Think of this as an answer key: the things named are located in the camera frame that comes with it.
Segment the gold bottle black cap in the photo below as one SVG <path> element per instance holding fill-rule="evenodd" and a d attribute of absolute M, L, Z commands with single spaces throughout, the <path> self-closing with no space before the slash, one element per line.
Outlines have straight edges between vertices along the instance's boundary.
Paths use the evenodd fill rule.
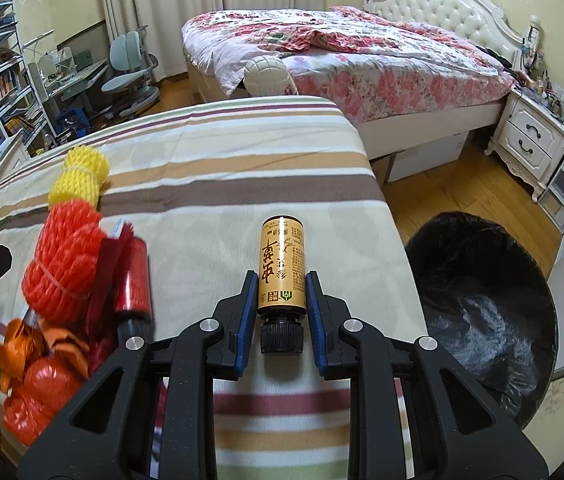
<path fill-rule="evenodd" d="M 275 216 L 262 223 L 257 315 L 262 353 L 303 352 L 305 239 L 297 218 Z"/>

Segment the orange paper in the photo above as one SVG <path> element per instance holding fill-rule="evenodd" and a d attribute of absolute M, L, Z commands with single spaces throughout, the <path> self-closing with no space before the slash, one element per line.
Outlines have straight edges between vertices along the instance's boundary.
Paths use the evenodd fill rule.
<path fill-rule="evenodd" d="M 45 341 L 37 328 L 14 318 L 6 326 L 0 344 L 0 391 L 8 393 L 13 382 L 22 382 L 27 367 L 45 352 Z"/>

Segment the orange foam net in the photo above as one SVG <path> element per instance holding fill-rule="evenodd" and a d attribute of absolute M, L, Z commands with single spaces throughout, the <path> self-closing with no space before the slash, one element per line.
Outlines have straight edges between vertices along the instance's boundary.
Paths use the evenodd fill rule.
<path fill-rule="evenodd" d="M 50 324 L 71 327 L 85 318 L 106 237 L 100 220 L 85 200 L 50 207 L 21 282 L 28 306 Z"/>

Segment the orange cardboard piece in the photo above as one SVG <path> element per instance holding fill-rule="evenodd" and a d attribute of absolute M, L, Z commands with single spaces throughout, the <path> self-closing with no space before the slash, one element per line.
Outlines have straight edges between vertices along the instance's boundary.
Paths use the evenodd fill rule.
<path fill-rule="evenodd" d="M 57 327 L 44 318 L 38 318 L 39 329 L 50 351 L 58 353 L 84 379 L 88 379 L 90 346 L 67 328 Z"/>

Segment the red bottle black cap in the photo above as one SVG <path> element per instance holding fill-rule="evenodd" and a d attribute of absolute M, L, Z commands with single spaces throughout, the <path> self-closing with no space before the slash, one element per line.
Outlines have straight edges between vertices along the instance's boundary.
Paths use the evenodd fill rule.
<path fill-rule="evenodd" d="M 121 278 L 114 290 L 114 324 L 122 346 L 129 339 L 153 340 L 153 303 L 147 245 L 132 236 L 122 254 Z"/>

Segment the red plastic bag ball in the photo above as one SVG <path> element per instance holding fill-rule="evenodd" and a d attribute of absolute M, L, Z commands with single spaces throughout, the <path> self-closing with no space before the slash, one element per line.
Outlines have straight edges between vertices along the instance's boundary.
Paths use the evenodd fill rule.
<path fill-rule="evenodd" d="M 4 402 L 5 427 L 20 443 L 32 445 L 83 384 L 83 377 L 60 356 L 36 360 Z"/>

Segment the dark red wrapper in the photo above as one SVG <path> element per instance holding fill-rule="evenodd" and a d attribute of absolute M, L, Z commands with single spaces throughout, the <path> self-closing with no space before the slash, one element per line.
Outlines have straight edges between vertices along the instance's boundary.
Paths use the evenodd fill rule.
<path fill-rule="evenodd" d="M 121 274 L 124 253 L 133 237 L 132 224 L 123 222 L 117 236 L 107 236 L 99 246 L 95 281 L 86 314 L 88 335 L 88 377 L 117 348 L 117 325 L 114 322 L 114 295 Z"/>

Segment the yellow foam net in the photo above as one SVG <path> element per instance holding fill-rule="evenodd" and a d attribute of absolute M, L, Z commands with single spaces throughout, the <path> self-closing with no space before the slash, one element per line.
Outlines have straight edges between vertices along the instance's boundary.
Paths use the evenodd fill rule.
<path fill-rule="evenodd" d="M 109 174 L 108 159 L 91 146 L 72 148 L 61 167 L 61 173 L 47 195 L 48 206 L 84 200 L 96 208 L 100 189 Z"/>

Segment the striped bed sheet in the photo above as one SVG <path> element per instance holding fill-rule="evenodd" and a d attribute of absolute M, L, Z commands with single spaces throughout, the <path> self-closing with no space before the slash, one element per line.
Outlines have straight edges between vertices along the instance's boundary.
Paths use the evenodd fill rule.
<path fill-rule="evenodd" d="M 85 139 L 109 164 L 102 228 L 145 240 L 157 338 L 207 318 L 259 266 L 262 223 L 303 224 L 306 267 L 323 292 L 384 335 L 426 332 L 410 264 L 355 127 L 311 96 L 196 105 Z M 343 479 L 349 385 L 327 382 L 310 350 L 264 356 L 216 382 L 222 479 Z"/>

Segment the grey study desk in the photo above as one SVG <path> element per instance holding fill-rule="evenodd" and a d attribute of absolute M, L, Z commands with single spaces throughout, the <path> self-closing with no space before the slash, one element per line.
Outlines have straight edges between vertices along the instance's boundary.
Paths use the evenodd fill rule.
<path fill-rule="evenodd" d="M 109 62 L 100 60 L 79 70 L 72 56 L 55 62 L 51 54 L 44 54 L 27 65 L 35 95 L 54 125 L 69 108 L 82 110 L 88 117 L 94 115 L 88 92 L 100 83 L 108 68 Z"/>

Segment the white volleyball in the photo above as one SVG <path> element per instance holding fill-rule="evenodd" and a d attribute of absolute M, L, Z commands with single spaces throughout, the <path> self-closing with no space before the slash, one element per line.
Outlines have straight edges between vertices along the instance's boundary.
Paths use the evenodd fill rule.
<path fill-rule="evenodd" d="M 297 96 L 298 90 L 284 63 L 274 56 L 257 56 L 244 68 L 243 83 L 251 96 Z"/>

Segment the floral quilt bed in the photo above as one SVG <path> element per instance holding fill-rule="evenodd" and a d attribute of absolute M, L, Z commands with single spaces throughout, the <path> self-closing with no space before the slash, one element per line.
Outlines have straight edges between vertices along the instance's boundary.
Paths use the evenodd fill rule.
<path fill-rule="evenodd" d="M 514 84 L 493 55 L 454 32 L 353 6 L 226 10 L 181 29 L 192 65 L 231 96 L 248 62 L 272 56 L 295 90 L 334 102 L 354 124 L 498 101 Z"/>

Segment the light blue desk chair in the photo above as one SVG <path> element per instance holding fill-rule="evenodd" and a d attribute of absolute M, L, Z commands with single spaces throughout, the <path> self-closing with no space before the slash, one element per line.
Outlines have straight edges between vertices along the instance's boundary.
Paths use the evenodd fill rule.
<path fill-rule="evenodd" d="M 146 29 L 143 25 L 126 32 L 114 38 L 110 45 L 109 62 L 116 76 L 100 90 L 105 94 L 120 94 L 121 98 L 103 111 L 106 120 L 130 119 L 159 101 L 160 91 L 153 85 L 159 61 L 145 47 Z"/>

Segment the white nightstand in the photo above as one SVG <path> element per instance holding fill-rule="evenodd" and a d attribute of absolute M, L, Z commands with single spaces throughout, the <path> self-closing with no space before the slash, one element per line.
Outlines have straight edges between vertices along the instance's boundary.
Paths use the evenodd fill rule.
<path fill-rule="evenodd" d="M 510 174 L 532 187 L 537 203 L 564 157 L 564 126 L 514 87 L 485 155 L 497 154 Z"/>

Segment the white tufted headboard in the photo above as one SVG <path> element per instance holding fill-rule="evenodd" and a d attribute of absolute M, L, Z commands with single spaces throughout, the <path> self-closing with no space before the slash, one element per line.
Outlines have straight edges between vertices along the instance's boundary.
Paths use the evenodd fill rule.
<path fill-rule="evenodd" d="M 531 16 L 526 34 L 521 35 L 509 25 L 506 12 L 491 0 L 364 0 L 364 10 L 388 21 L 446 29 L 512 64 L 528 60 L 541 41 L 539 18 Z"/>

